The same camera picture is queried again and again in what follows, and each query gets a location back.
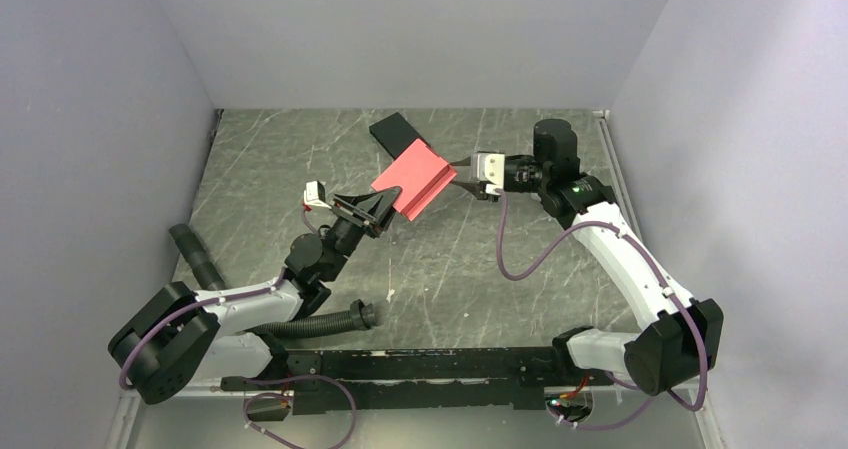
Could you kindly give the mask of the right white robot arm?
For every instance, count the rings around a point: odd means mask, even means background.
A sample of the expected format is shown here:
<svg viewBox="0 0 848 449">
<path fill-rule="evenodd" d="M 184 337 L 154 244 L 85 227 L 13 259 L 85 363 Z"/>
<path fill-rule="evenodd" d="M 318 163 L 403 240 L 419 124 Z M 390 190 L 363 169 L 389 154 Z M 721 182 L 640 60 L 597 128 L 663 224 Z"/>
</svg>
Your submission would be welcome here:
<svg viewBox="0 0 848 449">
<path fill-rule="evenodd" d="M 469 171 L 461 188 L 478 200 L 498 201 L 501 217 L 496 260 L 502 275 L 519 281 L 533 274 L 566 238 L 575 237 L 600 264 L 634 314 L 638 331 L 609 332 L 583 326 L 554 339 L 551 370 L 574 384 L 588 371 L 625 377 L 649 396 L 667 393 L 690 411 L 706 399 L 724 315 L 712 299 L 700 300 L 662 268 L 629 226 L 613 189 L 581 168 L 578 136 L 563 119 L 533 127 L 532 152 L 481 151 L 457 161 Z M 534 194 L 561 234 L 520 273 L 506 267 L 504 233 L 510 193 Z"/>
</svg>

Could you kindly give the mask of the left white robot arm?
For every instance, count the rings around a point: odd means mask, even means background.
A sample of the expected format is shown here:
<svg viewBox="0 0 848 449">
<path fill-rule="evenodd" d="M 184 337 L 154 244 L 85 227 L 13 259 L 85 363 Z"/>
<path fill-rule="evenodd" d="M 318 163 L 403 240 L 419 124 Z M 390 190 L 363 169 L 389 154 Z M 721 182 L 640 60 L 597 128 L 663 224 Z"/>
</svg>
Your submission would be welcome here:
<svg viewBox="0 0 848 449">
<path fill-rule="evenodd" d="M 279 386 L 288 371 L 287 353 L 255 328 L 312 316 L 361 240 L 387 230 L 401 193 L 392 186 L 328 198 L 320 182 L 308 182 L 304 206 L 329 210 L 335 222 L 295 238 L 281 272 L 266 282 L 232 289 L 214 282 L 200 291 L 180 281 L 163 287 L 108 344 L 120 367 L 119 386 L 150 405 L 173 397 L 193 379 L 235 376 L 264 389 Z"/>
</svg>

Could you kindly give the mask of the red paper box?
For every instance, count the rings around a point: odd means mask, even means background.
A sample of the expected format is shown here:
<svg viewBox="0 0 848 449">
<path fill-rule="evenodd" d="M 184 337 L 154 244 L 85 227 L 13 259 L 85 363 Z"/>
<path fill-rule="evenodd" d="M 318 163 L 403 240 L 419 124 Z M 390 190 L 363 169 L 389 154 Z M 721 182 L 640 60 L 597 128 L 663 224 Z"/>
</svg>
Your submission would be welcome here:
<svg viewBox="0 0 848 449">
<path fill-rule="evenodd" d="M 415 220 L 457 176 L 453 166 L 422 139 L 409 145 L 371 184 L 374 191 L 401 189 L 392 207 Z"/>
</svg>

